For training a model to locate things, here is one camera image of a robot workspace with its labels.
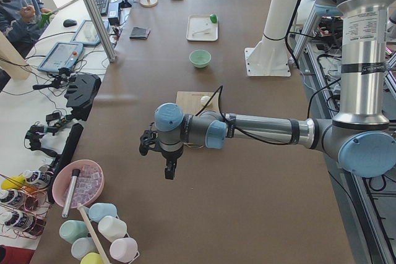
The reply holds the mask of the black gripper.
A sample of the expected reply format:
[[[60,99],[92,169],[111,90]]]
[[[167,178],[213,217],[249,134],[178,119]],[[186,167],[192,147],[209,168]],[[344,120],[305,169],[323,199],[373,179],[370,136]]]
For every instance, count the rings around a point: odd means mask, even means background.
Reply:
[[[160,141],[160,150],[161,155],[166,159],[167,164],[165,168],[165,179],[174,179],[177,168],[177,159],[183,154],[183,143],[176,142],[167,144]]]

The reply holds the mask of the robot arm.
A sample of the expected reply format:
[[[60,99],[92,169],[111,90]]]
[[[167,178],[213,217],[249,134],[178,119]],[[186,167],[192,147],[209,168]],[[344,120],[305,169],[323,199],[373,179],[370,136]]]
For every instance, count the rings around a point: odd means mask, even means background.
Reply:
[[[165,103],[155,111],[155,138],[141,140],[141,147],[166,158],[167,179],[174,178],[185,144],[220,149],[232,137],[319,150],[361,177],[386,173],[395,166],[395,139],[382,113],[387,10],[394,1],[315,1],[315,12],[343,15],[340,109],[332,119],[299,121],[204,110],[192,115]]]

